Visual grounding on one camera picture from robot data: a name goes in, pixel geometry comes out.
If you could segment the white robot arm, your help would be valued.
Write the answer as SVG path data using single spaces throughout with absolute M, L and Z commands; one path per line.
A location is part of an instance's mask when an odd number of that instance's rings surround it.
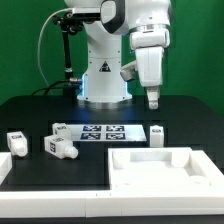
M 88 67 L 80 104 L 116 108 L 132 99 L 127 83 L 139 79 L 148 105 L 159 105 L 162 58 L 170 44 L 170 0 L 64 0 L 84 23 Z

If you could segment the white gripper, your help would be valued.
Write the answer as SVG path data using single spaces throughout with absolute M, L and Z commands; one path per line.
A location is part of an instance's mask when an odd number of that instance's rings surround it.
M 139 48 L 135 50 L 140 83 L 146 88 L 149 108 L 159 107 L 160 89 L 162 84 L 162 47 Z

